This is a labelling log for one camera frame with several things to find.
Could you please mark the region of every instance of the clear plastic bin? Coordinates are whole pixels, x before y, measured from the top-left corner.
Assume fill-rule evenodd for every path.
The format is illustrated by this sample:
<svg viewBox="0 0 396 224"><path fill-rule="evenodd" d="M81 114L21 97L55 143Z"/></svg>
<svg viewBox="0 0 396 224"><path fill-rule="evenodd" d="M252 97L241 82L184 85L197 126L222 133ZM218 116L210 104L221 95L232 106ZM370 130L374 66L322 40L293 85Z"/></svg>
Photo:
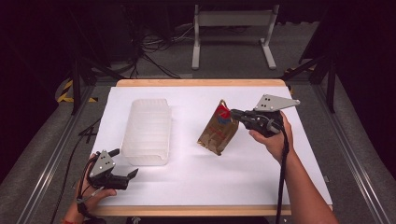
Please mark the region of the clear plastic bin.
<svg viewBox="0 0 396 224"><path fill-rule="evenodd" d="M133 101L121 154L132 165L165 165L171 121L171 109L165 99Z"/></svg>

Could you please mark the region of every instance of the person's right hand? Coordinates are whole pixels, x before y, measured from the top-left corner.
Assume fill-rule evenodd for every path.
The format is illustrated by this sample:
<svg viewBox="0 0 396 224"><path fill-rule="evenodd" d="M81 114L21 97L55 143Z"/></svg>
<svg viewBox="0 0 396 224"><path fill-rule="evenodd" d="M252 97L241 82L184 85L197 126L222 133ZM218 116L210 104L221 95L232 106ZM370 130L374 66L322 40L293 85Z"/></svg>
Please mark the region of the person's right hand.
<svg viewBox="0 0 396 224"><path fill-rule="evenodd" d="M288 119L286 118L285 114L281 111L280 112L282 117L283 117L283 125L285 127L285 131L286 134L288 136L288 140L289 140L289 149L290 151L293 151L293 135L291 132L291 125L288 122ZM284 148L284 136L283 133L280 132L272 137L266 138L264 137L262 134L254 131L254 130L250 130L248 132L253 138L254 140L256 140L259 143L265 144L265 146L267 147L268 151L273 155L273 157L279 162L281 163L282 160L282 151Z"/></svg>

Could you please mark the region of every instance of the gray floor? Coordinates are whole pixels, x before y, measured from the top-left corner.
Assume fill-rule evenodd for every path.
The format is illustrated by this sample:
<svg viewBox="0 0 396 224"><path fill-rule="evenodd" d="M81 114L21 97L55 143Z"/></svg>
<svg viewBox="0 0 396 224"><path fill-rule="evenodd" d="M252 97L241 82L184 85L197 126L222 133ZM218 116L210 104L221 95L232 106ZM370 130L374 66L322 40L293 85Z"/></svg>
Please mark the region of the gray floor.
<svg viewBox="0 0 396 224"><path fill-rule="evenodd" d="M257 28L248 28L242 34L221 29L205 31L202 35L200 69L197 71L191 70L193 42L190 39L149 56L183 78L280 77L285 69L298 66L297 62L316 27L315 23L275 27L270 47L276 70L269 70L266 65L258 45L262 29ZM139 78L167 78L145 61L139 61L138 71ZM321 86L312 86L306 81L306 76L301 74L288 84L292 86L293 98L302 102L297 107L301 121L319 167L323 175L330 179L327 186L332 196L334 213L341 223L396 223L396 181L376 155L342 84L337 79L336 113L332 115L322 104L325 80ZM0 186L0 223L17 223L20 217L23 217L21 223L50 223L68 159L78 141L78 133L101 117L110 87L114 85L114 80L102 77L96 87L87 88L90 96L98 97L99 101L85 104L78 118L70 116L72 104L60 103ZM76 119L76 125L62 145L60 139L65 138L65 127L73 119ZM74 181L80 176L93 142L94 138L89 143L84 138L77 147L56 222L73 200ZM59 165L55 164L54 175L46 182L48 185L43 188L41 197L32 203L32 200L29 201L30 196L37 192L35 187L40 175L46 170L52 152L60 144L64 147L64 154L59 155L62 159ZM29 202L34 206L25 207ZM106 220L107 223L124 223L125 217L106 217ZM292 223L290 217L284 220Z"/></svg>

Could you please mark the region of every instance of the person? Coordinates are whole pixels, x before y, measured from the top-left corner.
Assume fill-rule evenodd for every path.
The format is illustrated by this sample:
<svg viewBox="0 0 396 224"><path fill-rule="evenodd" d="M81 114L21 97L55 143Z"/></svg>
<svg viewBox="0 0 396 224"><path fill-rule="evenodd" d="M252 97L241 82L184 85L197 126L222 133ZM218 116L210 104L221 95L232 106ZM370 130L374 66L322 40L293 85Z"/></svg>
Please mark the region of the person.
<svg viewBox="0 0 396 224"><path fill-rule="evenodd" d="M308 173L301 163L293 147L293 136L291 125L286 116L281 112L285 131L289 141L290 152L286 159L285 181L290 198L291 217L293 223L338 223L329 205L321 197L315 185L312 183ZM282 151L284 147L284 136L282 133L266 138L260 133L250 130L249 134L259 143L266 146L272 156L281 163ZM88 187L87 181L84 181L83 188ZM84 196L91 195L94 188L88 187ZM97 195L91 197L85 202L87 210L90 212L105 197L115 196L117 192L114 189L104 189ZM69 207L63 219L64 223L82 223L84 216L77 210L75 201Z"/></svg>

